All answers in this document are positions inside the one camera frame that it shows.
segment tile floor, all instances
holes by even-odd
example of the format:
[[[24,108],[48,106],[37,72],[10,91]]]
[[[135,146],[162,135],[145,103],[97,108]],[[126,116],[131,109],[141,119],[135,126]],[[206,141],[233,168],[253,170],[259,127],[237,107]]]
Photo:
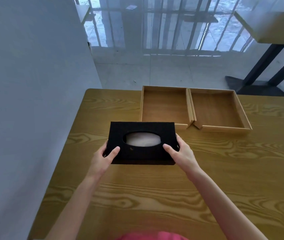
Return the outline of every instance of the tile floor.
[[[283,8],[282,0],[79,0],[103,88],[143,85],[228,89],[244,79],[268,48],[257,44],[235,10]],[[136,5],[136,9],[125,9]],[[284,65],[284,49],[259,80]],[[284,81],[279,85],[284,90]]]

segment black tissue box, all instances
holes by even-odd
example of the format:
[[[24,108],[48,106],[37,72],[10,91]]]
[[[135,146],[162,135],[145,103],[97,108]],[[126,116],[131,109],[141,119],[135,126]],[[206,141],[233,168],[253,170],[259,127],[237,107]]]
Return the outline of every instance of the black tissue box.
[[[158,135],[161,142],[155,146],[137,147],[126,144],[126,135],[134,132],[149,132]],[[113,159],[113,164],[153,164],[174,165],[171,156],[164,150],[163,144],[178,151],[174,122],[111,122],[109,140],[104,156],[120,147],[120,152]]]

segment brown tray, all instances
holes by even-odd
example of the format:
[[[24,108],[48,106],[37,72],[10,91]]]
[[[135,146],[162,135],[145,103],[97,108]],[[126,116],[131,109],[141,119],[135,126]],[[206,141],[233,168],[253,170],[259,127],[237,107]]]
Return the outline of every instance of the brown tray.
[[[193,123],[188,88],[143,86],[140,121],[174,122],[175,129],[186,129]]]
[[[202,132],[249,133],[252,130],[233,90],[190,88],[193,124]]]

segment wooden box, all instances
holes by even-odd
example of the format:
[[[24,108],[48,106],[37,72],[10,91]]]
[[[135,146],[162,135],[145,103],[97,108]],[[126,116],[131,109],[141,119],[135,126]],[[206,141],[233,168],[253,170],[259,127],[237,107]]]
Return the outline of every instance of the wooden box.
[[[143,86],[140,121],[174,122],[175,129],[186,129],[193,123],[188,88]]]
[[[190,88],[194,122],[202,132],[249,133],[252,127],[233,90]]]

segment hand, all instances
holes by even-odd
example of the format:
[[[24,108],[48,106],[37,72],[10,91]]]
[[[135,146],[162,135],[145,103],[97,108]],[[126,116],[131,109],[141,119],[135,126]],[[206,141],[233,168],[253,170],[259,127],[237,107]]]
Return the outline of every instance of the hand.
[[[113,159],[119,153],[120,147],[118,146],[114,148],[108,156],[103,157],[103,153],[107,147],[107,142],[108,141],[106,141],[103,146],[101,146],[100,149],[93,154],[91,166],[86,175],[87,177],[93,177],[94,179],[99,180],[106,172]]]
[[[190,146],[186,144],[178,134],[176,134],[176,139],[180,146],[178,152],[167,144],[163,144],[163,148],[189,177],[194,171],[200,170],[200,166],[198,165]]]

